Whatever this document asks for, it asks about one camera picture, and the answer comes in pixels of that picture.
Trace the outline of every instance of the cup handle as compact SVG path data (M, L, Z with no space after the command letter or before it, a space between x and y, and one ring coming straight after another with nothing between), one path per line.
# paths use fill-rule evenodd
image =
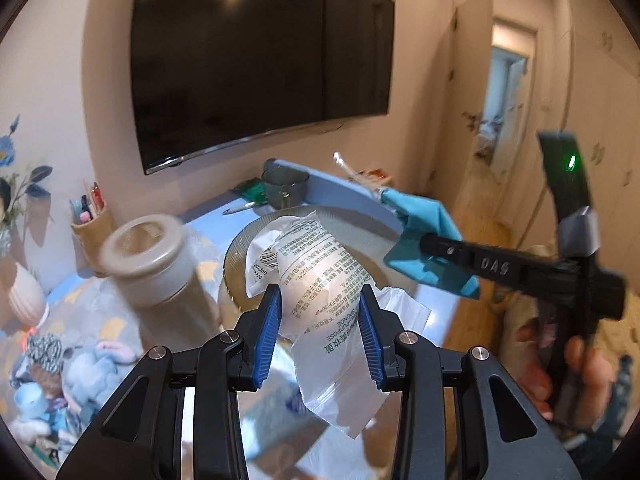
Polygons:
M289 204L290 204L290 197L289 197L289 193L285 190L282 190L280 192L280 205L282 206L282 209L289 209Z

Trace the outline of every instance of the white plastic wrapper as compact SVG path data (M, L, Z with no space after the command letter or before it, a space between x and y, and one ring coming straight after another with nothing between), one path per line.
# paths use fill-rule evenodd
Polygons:
M355 438L386 399L370 378L360 336L362 286L370 283L380 307L398 314L407 330L422 333L429 309L404 290L378 290L315 212L270 222L249 245L245 271L249 297L280 284L280 335L294 342L305 406Z

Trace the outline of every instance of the leaf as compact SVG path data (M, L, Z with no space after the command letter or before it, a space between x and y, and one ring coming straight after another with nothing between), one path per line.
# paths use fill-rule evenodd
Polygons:
M14 119L14 122L11 123L11 126L9 126L9 131L11 133L14 133L14 131L18 129L18 124L20 124L20 114L18 114L18 116Z
M27 186L27 195L31 198L44 198L50 196L51 193L38 184L29 184Z
M31 171L30 180L32 182L39 182L41 180L44 180L51 174L52 171L53 168L51 166L38 166L35 170Z
M11 203L11 186L4 178L0 178L0 198L4 202L4 210L6 211Z

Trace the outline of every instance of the open door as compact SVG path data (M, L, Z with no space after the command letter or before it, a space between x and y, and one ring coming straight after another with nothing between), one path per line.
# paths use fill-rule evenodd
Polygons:
M509 68L504 123L491 162L491 171L500 184L504 184L511 170L522 137L531 80L531 70L526 70L527 63L526 59L522 59Z
M493 0L467 0L458 6L454 18L453 80L433 176L434 198L450 213L478 142L491 66L493 16Z

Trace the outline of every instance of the brown pencil cup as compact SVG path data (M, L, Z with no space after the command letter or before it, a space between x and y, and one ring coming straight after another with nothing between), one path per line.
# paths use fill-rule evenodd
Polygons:
M71 228L82 245L84 256L95 275L106 276L107 273L100 264L100 249L109 235L116 230L116 222L109 208L105 205L96 218L86 224L71 224Z

